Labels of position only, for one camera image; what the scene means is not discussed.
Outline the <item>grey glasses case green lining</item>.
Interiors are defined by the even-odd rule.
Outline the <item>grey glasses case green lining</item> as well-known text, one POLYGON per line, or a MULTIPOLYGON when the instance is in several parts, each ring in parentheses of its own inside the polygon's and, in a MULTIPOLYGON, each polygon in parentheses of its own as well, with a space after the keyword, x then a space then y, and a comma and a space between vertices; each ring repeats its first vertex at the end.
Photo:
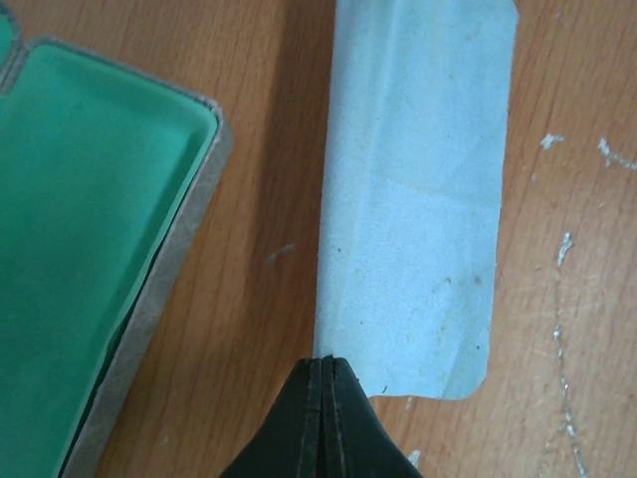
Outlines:
POLYGON ((1 11, 1 473, 91 477, 232 148, 212 99, 1 11))

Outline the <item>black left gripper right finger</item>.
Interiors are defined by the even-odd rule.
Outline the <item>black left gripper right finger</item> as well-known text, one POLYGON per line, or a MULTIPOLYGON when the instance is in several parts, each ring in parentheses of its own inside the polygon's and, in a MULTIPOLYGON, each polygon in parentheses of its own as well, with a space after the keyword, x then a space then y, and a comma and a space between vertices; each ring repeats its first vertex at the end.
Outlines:
POLYGON ((418 477, 383 428, 350 364, 321 360, 321 475, 418 477))

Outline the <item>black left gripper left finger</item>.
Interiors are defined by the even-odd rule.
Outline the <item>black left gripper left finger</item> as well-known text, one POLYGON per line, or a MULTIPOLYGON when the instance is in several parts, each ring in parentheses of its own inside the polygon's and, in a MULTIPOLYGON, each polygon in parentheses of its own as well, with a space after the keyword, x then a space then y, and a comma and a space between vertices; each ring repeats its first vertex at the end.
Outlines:
POLYGON ((321 385, 321 361, 297 361, 263 424, 221 475, 317 477, 321 385))

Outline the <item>light blue cleaning cloth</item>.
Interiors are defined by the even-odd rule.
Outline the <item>light blue cleaning cloth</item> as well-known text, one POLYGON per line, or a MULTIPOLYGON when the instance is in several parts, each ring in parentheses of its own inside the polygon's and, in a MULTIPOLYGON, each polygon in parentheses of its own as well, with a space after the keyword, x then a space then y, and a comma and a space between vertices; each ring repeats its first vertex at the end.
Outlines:
POLYGON ((339 1, 314 354, 369 396, 487 374, 518 25, 511 1, 339 1))

